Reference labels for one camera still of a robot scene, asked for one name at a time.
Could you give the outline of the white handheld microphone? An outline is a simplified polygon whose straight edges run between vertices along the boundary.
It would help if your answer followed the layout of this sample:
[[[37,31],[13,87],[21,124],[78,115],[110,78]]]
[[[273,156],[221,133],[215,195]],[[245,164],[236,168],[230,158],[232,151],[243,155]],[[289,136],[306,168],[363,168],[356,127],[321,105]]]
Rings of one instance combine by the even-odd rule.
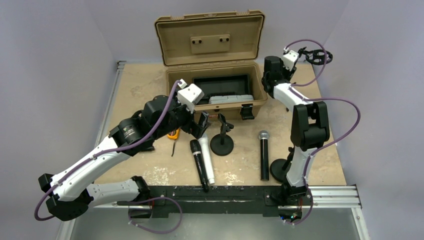
[[[211,159],[210,146],[209,146],[209,138],[206,133],[204,133],[201,138],[198,139],[200,144],[203,162],[205,167],[205,173],[207,177],[207,181],[209,185],[215,184],[215,174]]]

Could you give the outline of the black handheld microphone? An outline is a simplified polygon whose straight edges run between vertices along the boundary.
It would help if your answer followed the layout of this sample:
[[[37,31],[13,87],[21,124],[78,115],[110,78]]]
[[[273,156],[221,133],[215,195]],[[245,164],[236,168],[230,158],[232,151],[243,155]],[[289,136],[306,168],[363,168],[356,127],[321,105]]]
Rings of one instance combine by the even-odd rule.
[[[209,182],[206,174],[203,154],[201,150],[201,145],[198,140],[193,139],[189,142],[190,150],[193,155],[196,169],[198,172],[199,180],[202,186],[202,189],[205,193],[209,191]]]

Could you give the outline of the black round-base mic stand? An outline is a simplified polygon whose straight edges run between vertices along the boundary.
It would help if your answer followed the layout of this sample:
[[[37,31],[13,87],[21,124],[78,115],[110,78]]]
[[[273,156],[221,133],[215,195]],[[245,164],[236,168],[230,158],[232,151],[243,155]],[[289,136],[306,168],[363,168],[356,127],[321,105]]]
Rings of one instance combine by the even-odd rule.
[[[221,123],[220,133],[211,139],[210,149],[215,155],[223,157],[229,155],[234,149],[234,141],[227,135],[234,128],[234,125],[227,122],[222,113],[218,114],[218,121]]]

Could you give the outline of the silver-head black microphone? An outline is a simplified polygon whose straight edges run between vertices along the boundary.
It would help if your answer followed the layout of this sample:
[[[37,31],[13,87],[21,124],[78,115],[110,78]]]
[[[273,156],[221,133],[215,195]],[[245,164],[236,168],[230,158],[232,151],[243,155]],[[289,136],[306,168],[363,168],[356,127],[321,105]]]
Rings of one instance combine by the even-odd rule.
[[[266,130],[261,130],[258,135],[260,142],[260,179],[269,181],[269,138]]]

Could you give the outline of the black tripod mic stand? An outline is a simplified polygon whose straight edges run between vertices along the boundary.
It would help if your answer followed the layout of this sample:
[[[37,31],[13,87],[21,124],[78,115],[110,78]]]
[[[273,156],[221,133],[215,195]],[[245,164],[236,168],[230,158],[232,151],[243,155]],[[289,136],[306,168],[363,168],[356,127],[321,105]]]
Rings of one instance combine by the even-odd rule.
[[[321,48],[316,50],[306,50],[305,47],[300,48],[296,52],[299,53],[299,58],[297,60],[297,63],[299,59],[304,56],[305,60],[315,66],[323,66],[325,67],[326,64],[330,63],[333,60],[333,55],[329,51]],[[282,70],[283,70],[283,79],[284,84],[282,86],[282,100],[281,102],[285,105],[286,110],[289,112],[293,111],[294,106],[297,105],[311,105],[316,100],[315,99],[309,99],[302,93],[300,93],[298,90],[295,89],[295,87],[299,87],[300,85],[298,83],[292,83],[291,79],[294,75],[294,73],[297,70],[297,67],[293,68],[292,71],[288,71],[284,67],[284,63],[282,61]]]

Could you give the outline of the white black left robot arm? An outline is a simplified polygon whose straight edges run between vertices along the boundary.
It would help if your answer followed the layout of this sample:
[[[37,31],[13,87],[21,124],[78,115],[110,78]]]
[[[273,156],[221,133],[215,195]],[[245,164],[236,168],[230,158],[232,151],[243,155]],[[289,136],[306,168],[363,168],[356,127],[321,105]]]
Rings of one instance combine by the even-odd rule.
[[[43,202],[52,218],[69,221],[89,208],[112,202],[146,203],[150,189],[140,176],[122,182],[96,184],[95,180],[115,165],[144,152],[155,140],[175,130],[196,139],[209,127],[208,113],[195,121],[199,96],[158,95],[144,108],[122,120],[103,141],[72,167],[58,174],[45,173],[38,182],[44,191]]]

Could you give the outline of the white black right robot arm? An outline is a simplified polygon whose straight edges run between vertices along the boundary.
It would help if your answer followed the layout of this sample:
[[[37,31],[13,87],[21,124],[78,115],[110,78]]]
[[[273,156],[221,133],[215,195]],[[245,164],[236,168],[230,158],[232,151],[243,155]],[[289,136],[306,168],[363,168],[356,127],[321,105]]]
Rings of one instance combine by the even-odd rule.
[[[308,191],[310,164],[317,150],[330,138],[327,105],[308,100],[290,83],[296,71],[296,60],[267,56],[264,59],[261,83],[264,91],[281,102],[292,113],[290,140],[293,147],[287,159],[271,164],[271,175],[282,183],[280,196],[294,203]]]

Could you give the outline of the yellow tape measure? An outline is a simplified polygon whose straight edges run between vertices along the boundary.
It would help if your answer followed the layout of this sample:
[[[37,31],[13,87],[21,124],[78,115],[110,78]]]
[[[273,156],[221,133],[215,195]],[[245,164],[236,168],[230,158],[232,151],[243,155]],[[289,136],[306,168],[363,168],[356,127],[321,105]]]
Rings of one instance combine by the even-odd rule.
[[[177,140],[179,139],[179,135],[180,135],[180,129],[179,128],[176,129],[176,130],[174,130],[174,131],[172,131],[172,132],[170,132],[167,135],[168,139],[170,139],[170,140],[173,141],[171,157],[173,157],[174,154],[175,154],[176,143],[177,143]]]

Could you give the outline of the grey plastic case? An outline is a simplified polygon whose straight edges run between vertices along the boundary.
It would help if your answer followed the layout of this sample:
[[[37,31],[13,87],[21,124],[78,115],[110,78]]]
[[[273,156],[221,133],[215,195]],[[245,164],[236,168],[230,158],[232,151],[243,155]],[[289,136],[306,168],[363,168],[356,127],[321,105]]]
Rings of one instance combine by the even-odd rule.
[[[225,95],[225,96],[211,96],[208,103],[210,105],[227,104],[227,103],[238,103],[238,102],[251,102],[254,101],[254,97],[250,94],[244,95]]]

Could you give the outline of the black T-shaped pipe fitting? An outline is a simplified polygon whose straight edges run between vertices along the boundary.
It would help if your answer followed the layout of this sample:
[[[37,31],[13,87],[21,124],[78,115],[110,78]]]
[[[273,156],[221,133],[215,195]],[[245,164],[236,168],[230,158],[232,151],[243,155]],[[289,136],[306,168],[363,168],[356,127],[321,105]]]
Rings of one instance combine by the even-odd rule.
[[[140,152],[152,152],[155,150],[154,146],[149,146],[149,147],[145,147],[143,149],[140,150]]]

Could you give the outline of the tan plastic toolbox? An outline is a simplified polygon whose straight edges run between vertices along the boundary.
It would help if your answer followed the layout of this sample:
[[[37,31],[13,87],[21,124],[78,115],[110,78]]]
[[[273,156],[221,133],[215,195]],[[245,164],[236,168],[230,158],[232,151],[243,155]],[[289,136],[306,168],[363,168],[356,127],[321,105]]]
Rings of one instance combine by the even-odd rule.
[[[264,27],[265,14],[260,10],[162,16],[155,21],[167,90],[183,79],[193,84],[195,77],[248,74],[254,100],[224,104],[195,105],[195,112],[218,114],[228,120],[253,120],[267,102],[256,62]]]

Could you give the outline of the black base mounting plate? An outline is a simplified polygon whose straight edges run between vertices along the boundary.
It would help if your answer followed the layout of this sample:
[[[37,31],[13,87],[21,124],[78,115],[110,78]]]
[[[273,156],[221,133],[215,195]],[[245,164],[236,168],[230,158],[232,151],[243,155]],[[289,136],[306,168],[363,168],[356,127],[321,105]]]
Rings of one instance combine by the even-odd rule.
[[[150,192],[119,206],[147,210],[152,218],[170,214],[236,214],[282,217],[298,220],[302,207],[312,203],[312,194],[285,198],[282,186],[212,186],[204,192],[200,186],[151,186]]]

